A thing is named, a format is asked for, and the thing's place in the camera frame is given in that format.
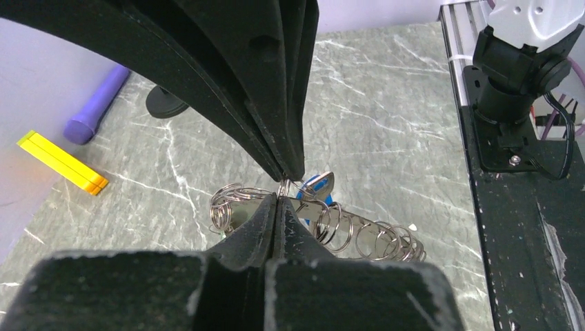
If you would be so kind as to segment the key with blue tag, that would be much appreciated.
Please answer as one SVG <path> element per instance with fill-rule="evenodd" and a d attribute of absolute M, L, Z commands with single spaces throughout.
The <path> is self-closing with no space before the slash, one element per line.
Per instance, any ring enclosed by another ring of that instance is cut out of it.
<path fill-rule="evenodd" d="M 317 200 L 322 211 L 318 212 L 317 219 L 330 218 L 329 206 L 333 204 L 331 193 L 335 186 L 335 175 L 331 171 L 316 174 L 304 182 L 297 192 L 296 199 L 300 201 Z"/>

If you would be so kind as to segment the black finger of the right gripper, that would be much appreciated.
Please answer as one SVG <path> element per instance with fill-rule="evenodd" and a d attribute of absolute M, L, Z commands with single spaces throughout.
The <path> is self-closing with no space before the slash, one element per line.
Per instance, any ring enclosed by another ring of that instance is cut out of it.
<path fill-rule="evenodd" d="M 96 52 L 143 75 L 233 138 L 275 181 L 284 171 L 227 74 L 174 1 L 2 1 L 1 17 Z"/>
<path fill-rule="evenodd" d="M 316 1 L 178 1 L 241 84 L 279 169 L 305 174 L 302 116 L 319 20 Z"/>

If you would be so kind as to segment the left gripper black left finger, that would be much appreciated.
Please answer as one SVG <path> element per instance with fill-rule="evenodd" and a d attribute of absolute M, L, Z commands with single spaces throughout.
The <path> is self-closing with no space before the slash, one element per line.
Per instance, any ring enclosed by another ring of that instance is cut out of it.
<path fill-rule="evenodd" d="M 1 329 L 276 330 L 265 285 L 277 202 L 204 252 L 56 252 L 29 271 Z"/>

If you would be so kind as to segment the metal disc with keyrings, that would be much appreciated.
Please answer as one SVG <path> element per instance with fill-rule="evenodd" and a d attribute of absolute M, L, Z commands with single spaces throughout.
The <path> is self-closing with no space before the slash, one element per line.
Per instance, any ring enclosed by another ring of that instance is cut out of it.
<path fill-rule="evenodd" d="M 302 185 L 285 181 L 278 192 L 288 194 L 291 188 L 298 192 Z M 220 188 L 210 199 L 212 231 L 225 232 L 229 236 L 251 218 L 269 194 L 267 189 L 246 187 L 241 183 Z M 329 206 L 330 218 L 317 219 L 318 212 L 322 211 L 317 200 L 300 201 L 291 197 L 290 202 L 303 227 L 333 254 L 371 261 L 422 262 L 427 257 L 423 243 L 407 227 L 367 219 L 347 211 L 337 201 Z"/>

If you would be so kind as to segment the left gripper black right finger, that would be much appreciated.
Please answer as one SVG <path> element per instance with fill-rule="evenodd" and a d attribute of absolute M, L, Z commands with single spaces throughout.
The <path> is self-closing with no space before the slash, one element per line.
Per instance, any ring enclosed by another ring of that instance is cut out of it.
<path fill-rule="evenodd" d="M 267 263 L 269 330 L 463 330 L 436 266 L 339 259 L 316 242 L 290 199 L 279 198 Z"/>

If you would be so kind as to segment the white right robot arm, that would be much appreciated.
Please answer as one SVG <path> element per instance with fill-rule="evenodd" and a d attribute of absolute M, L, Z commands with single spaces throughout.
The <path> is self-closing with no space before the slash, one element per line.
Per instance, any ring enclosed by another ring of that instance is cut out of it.
<path fill-rule="evenodd" d="M 480 106 L 518 122 L 568 74 L 583 1 L 497 1 L 473 64 Z M 305 173 L 317 1 L 2 1 L 1 17 L 128 67 L 233 138 L 274 180 Z"/>

